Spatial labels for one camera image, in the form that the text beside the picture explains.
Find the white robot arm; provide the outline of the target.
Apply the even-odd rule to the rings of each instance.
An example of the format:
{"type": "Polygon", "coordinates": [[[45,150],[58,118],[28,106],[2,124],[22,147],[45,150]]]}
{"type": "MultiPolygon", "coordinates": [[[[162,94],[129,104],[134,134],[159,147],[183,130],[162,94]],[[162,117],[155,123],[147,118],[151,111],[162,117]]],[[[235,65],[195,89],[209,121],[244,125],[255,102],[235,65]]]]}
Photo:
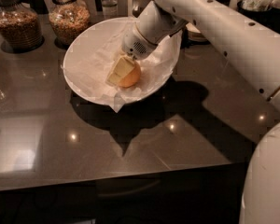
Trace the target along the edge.
{"type": "MultiPolygon", "coordinates": [[[[150,1],[120,50],[143,60],[188,22],[280,112],[280,35],[217,1],[150,1]]],[[[280,224],[280,122],[262,137],[250,160],[239,224],[280,224]]]]}

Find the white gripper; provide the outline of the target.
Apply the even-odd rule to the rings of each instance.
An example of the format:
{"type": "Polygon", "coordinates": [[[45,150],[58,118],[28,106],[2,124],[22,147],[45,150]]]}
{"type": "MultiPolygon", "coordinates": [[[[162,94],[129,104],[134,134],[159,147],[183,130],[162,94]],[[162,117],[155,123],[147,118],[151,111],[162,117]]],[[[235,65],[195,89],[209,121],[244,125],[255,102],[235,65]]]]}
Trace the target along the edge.
{"type": "Polygon", "coordinates": [[[121,43],[122,51],[131,57],[120,56],[112,66],[106,81],[111,85],[118,85],[135,68],[133,60],[147,58],[165,38],[161,30],[142,29],[134,23],[124,33],[121,43]]]}

